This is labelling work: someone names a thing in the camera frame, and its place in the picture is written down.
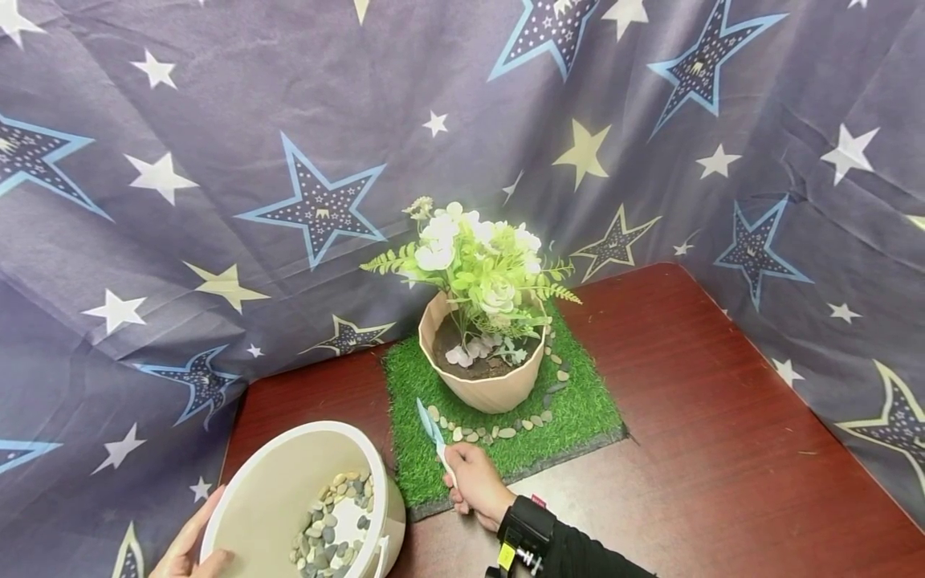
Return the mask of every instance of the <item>artificial grass mat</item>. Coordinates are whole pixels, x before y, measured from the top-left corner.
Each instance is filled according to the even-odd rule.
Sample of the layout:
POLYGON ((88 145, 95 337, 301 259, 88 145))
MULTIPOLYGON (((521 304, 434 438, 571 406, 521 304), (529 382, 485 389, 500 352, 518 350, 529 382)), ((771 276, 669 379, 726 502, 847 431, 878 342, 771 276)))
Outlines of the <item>artificial grass mat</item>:
MULTIPOLYGON (((557 463, 607 446, 626 437, 623 420, 594 361, 555 309, 552 311, 552 352, 569 362, 569 385, 552 394, 553 419, 543 427, 521 430, 511 439, 496 439, 491 446, 479 442, 498 466, 506 484, 540 472, 557 463)), ((511 427, 516 420, 543 412, 543 397, 558 383, 560 367, 544 355, 530 397, 511 412, 489 415, 463 403, 430 366, 414 336, 392 346, 383 361, 391 398, 392 447, 396 476, 412 522, 451 508, 443 485, 443 466, 435 461, 433 442, 418 417, 416 398, 425 407, 437 406, 448 421, 488 432, 497 425, 511 427)), ((452 431, 441 429, 451 445, 452 431)))

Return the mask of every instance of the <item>hand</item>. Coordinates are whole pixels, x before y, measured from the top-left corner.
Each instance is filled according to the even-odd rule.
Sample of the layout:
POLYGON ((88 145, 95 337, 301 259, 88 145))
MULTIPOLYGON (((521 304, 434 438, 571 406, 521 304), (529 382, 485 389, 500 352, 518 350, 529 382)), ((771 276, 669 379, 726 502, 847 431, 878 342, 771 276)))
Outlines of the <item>hand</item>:
POLYGON ((225 487, 219 486, 199 511, 183 525, 149 578, 217 578, 225 570, 234 558, 227 550, 216 550, 205 559, 202 566, 196 563, 205 524, 212 517, 224 491, 225 487))
POLYGON ((504 514, 514 503, 516 496, 503 482, 495 464, 485 451, 472 444, 447 446, 444 456, 456 473, 456 487, 447 473, 443 483, 450 488, 453 508, 460 514, 475 511, 479 523, 489 532, 497 532, 504 514))

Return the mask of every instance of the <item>flower pot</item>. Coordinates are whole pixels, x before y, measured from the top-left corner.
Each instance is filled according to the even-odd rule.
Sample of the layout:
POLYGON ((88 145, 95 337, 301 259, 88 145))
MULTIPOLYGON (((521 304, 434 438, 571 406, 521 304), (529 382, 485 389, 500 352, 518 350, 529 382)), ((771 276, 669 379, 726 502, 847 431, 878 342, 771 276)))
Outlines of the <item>flower pot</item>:
POLYGON ((537 381, 539 365, 543 361, 543 350, 546 347, 546 335, 543 334, 539 347, 520 367, 500 377, 485 379, 463 379, 448 374, 434 363, 434 338, 443 318, 454 310, 452 303, 447 303, 445 293, 438 293, 424 309, 421 324, 417 327, 421 350, 427 356, 430 366, 443 379, 443 383, 452 389, 453 393, 464 401, 466 405, 476 408, 484 413, 505 413, 517 407, 533 390, 537 381))

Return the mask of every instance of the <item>soil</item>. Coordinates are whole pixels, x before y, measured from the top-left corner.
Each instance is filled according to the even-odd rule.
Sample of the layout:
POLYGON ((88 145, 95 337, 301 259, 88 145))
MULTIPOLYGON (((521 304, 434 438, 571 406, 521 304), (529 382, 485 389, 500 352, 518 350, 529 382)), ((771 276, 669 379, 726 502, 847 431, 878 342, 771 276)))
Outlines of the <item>soil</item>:
MULTIPOLYGON (((534 351, 539 347, 539 343, 539 339, 527 338, 521 344, 515 341, 514 345, 519 345, 520 348, 526 350, 526 360, 524 360, 524 363, 526 363, 526 361, 533 356, 534 351)), ((459 329, 456 327, 456 324, 453 323, 452 318, 447 315, 443 318, 443 323, 440 324, 440 328, 434 336, 434 363, 448 374, 461 377, 462 379, 476 380, 486 379, 488 377, 501 377, 502 375, 509 374, 517 369, 517 367, 524 366, 524 364, 521 363, 517 365, 517 367, 511 367, 500 357, 486 357, 484 359, 476 359, 469 367, 461 367, 456 363, 448 362, 446 356, 447 351, 452 350, 459 344, 459 329)))

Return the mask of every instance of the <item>white bucket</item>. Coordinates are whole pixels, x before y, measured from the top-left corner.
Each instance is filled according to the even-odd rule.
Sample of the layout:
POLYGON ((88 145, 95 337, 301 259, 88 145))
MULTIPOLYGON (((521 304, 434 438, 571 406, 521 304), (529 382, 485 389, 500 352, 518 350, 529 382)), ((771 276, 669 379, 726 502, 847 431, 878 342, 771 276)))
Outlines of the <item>white bucket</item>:
MULTIPOLYGON (((404 541, 404 500, 369 438, 341 422, 300 425, 254 453, 218 502, 205 528, 200 560, 224 548, 234 552, 235 559, 223 578, 298 578, 289 560, 292 538, 304 529, 305 514, 318 491, 338 473, 362 471, 371 474, 375 504, 347 578, 382 578, 404 541)), ((352 500, 340 505, 355 509, 352 500)), ((339 516, 335 543, 359 538, 356 510, 352 519, 339 516)))

